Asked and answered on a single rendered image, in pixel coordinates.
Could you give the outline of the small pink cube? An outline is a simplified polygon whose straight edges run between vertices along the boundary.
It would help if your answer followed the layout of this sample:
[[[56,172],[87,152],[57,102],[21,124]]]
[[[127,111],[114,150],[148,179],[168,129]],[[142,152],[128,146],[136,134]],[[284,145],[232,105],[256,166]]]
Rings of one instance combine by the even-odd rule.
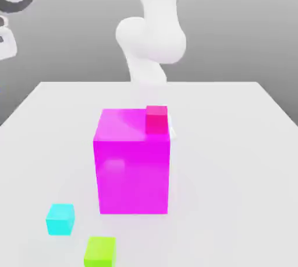
[[[146,133],[165,134],[168,132],[167,106],[146,107]]]

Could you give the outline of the small cyan cube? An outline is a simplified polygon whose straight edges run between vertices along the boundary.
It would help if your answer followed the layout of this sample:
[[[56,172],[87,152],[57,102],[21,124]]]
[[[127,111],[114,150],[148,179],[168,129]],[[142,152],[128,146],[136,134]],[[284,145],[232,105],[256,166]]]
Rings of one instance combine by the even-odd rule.
[[[46,216],[48,234],[51,236],[69,236],[75,223],[73,204],[53,203]]]

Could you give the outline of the small green cube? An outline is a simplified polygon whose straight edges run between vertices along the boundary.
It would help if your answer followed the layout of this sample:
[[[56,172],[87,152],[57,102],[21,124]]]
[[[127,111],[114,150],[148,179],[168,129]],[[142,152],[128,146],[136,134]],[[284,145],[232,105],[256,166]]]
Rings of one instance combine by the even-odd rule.
[[[115,267],[116,238],[90,237],[84,255],[84,267]]]

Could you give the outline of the large magenta box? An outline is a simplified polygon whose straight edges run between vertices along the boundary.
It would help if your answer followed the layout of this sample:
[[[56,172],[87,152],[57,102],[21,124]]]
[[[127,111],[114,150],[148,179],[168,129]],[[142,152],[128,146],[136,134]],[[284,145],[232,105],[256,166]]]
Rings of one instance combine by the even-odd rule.
[[[168,212],[171,139],[146,133],[146,108],[106,108],[93,139],[100,213]]]

